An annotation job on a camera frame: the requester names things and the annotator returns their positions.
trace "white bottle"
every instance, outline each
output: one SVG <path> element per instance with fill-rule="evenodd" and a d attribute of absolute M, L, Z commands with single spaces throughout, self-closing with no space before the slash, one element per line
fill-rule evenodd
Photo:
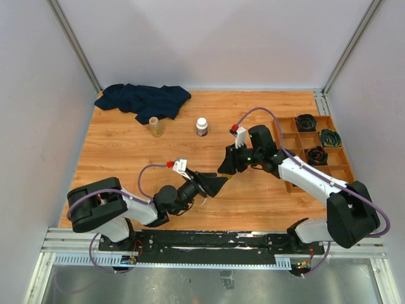
<path fill-rule="evenodd" d="M 208 133 L 208 123 L 204 117 L 200 117 L 197 119 L 197 135 L 198 136 L 205 136 Z"/>

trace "white wall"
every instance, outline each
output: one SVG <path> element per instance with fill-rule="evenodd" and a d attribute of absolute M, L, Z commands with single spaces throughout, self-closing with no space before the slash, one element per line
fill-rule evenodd
<path fill-rule="evenodd" d="M 95 97 L 46 1 L 0 1 L 1 303 L 23 301 Z"/>
<path fill-rule="evenodd" d="M 329 94 L 356 177 L 389 214 L 384 237 L 405 301 L 405 2 L 385 1 Z"/>
<path fill-rule="evenodd" d="M 371 0 L 59 0 L 103 87 L 321 88 Z"/>

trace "dark blue cloth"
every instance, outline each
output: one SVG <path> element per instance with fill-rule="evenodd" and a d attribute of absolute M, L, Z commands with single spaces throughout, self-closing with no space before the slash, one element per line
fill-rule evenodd
<path fill-rule="evenodd" d="M 115 84 L 103 91 L 94 103 L 102 110 L 118 108 L 122 112 L 138 114 L 136 120 L 148 124 L 151 117 L 175 119 L 191 94 L 179 86 L 149 87 L 147 85 Z"/>

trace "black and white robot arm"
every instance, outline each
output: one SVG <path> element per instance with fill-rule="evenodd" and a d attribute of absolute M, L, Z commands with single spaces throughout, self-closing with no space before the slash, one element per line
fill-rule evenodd
<path fill-rule="evenodd" d="M 181 215 L 190 209 L 200 194 L 214 197 L 228 180 L 216 173 L 189 170 L 187 161 L 179 158 L 173 170 L 185 182 L 178 189 L 163 186 L 153 199 L 145 199 L 125 190 L 116 177 L 76 188 L 68 193 L 68 219 L 74 232 L 96 231 L 117 243 L 132 232 L 130 220 L 147 227 L 159 227 L 170 215 Z"/>
<path fill-rule="evenodd" d="M 293 183 L 317 198 L 327 209 L 327 217 L 320 219 L 304 218 L 287 229 L 290 244 L 297 251 L 314 241 L 335 241 L 350 248 L 359 240 L 368 236 L 380 226 L 374 208 L 354 196 L 348 195 L 342 188 L 349 188 L 361 197 L 370 199 L 364 184 L 355 181 L 351 184 L 335 179 L 308 166 L 298 156 L 277 149 L 269 129 L 257 125 L 249 129 L 252 148 L 245 144 L 246 130 L 234 127 L 230 130 L 236 137 L 235 144 L 226 147 L 226 155 L 218 173 L 233 175 L 243 172 L 248 166 L 258 165 L 275 177 Z"/>

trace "wooden tray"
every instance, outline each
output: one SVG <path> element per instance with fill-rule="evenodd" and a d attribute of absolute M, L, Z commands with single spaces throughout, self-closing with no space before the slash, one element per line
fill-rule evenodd
<path fill-rule="evenodd" d="M 316 132 L 298 132 L 295 117 L 283 117 L 278 121 L 283 129 L 284 147 L 294 152 L 303 161 L 308 163 L 307 151 L 315 146 L 322 146 L 319 138 L 319 131 L 322 129 L 336 130 L 335 124 L 330 116 L 314 116 L 316 119 Z M 277 124 L 273 121 L 273 130 L 275 131 L 275 140 L 280 149 L 280 136 Z M 315 166 L 336 179 L 347 182 L 354 182 L 354 174 L 347 158 L 343 146 L 339 148 L 324 148 L 328 153 L 328 161 L 325 166 Z M 300 187 L 285 182 L 287 191 L 290 193 L 304 192 Z"/>

